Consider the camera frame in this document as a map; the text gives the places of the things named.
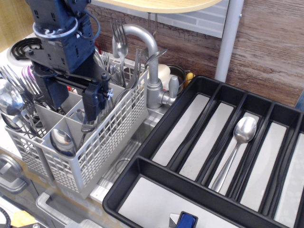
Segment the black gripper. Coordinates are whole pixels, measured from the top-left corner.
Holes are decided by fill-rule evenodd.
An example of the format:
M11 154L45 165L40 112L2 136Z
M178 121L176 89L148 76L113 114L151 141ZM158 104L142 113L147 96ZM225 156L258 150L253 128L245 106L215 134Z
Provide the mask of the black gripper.
M105 109L108 91L100 83L109 74L96 63L90 18L35 18L33 31L43 49L28 51L33 75L47 104L58 109L78 87L87 121L95 121Z

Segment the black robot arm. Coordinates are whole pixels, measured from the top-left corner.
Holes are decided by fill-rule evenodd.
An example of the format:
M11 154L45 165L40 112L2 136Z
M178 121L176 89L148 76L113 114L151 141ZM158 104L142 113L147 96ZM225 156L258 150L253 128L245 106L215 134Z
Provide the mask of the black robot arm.
M93 15L89 0L29 0L33 31L42 49L28 51L35 80L47 102L59 108L68 98L68 87L82 91L85 114L94 121L105 109L109 74L94 60Z

